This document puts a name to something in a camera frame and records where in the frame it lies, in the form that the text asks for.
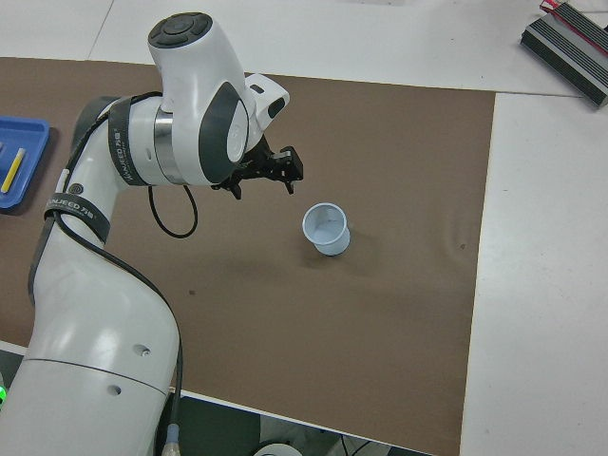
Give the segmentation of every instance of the black strap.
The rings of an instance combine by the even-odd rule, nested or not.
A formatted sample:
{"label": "black strap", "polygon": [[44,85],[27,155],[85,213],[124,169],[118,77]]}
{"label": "black strap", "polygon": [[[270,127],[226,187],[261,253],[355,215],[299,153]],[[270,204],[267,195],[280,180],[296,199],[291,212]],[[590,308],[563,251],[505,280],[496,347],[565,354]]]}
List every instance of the black strap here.
{"label": "black strap", "polygon": [[107,241],[110,232],[110,222],[95,204],[88,199],[70,193],[55,193],[48,200],[45,218],[53,211],[77,217],[95,233],[101,242]]}
{"label": "black strap", "polygon": [[129,114],[131,97],[121,98],[109,110],[107,143],[116,170],[129,185],[147,185],[135,169],[129,147]]}

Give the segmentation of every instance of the blue plastic tray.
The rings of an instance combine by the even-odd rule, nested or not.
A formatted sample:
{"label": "blue plastic tray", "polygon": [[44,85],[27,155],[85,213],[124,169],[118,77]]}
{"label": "blue plastic tray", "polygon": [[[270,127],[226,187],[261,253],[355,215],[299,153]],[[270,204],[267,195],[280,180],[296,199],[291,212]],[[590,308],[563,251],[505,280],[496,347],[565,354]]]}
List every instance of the blue plastic tray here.
{"label": "blue plastic tray", "polygon": [[41,119],[0,116],[0,185],[20,147],[26,155],[8,193],[0,193],[0,209],[10,209],[21,202],[48,141],[48,123]]}

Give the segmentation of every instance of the yellow pen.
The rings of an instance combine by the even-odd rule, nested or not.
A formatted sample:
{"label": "yellow pen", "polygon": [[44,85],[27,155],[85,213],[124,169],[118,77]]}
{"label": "yellow pen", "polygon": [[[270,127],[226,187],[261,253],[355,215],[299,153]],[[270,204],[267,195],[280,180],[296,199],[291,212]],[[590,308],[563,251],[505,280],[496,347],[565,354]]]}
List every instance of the yellow pen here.
{"label": "yellow pen", "polygon": [[15,155],[14,160],[12,161],[12,165],[10,166],[9,172],[7,176],[4,178],[4,182],[2,183],[2,188],[0,188],[0,192],[8,193],[10,189],[10,185],[12,184],[12,180],[15,179],[15,174],[17,174],[17,170],[21,165],[21,161],[23,160],[23,156],[26,155],[26,149],[20,147],[17,151],[17,155]]}

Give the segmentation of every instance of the brown mat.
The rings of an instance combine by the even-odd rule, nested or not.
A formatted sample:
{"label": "brown mat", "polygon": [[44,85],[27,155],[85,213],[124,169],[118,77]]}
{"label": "brown mat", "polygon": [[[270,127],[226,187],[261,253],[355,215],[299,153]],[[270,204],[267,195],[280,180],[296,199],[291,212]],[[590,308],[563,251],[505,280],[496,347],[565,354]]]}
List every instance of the brown mat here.
{"label": "brown mat", "polygon": [[[49,148],[17,216],[0,216],[0,339],[26,345],[26,282],[42,209],[71,131],[98,95],[160,88],[156,69],[0,59],[0,114],[47,119]],[[187,240],[156,226],[145,190],[121,196],[108,250],[173,303],[185,387],[435,454],[456,455],[465,398],[494,94],[277,77],[292,102],[268,131],[305,180],[244,182],[243,200],[195,189]],[[189,226],[179,188],[159,211]],[[311,205],[346,211],[351,247],[323,257],[301,234]]]}

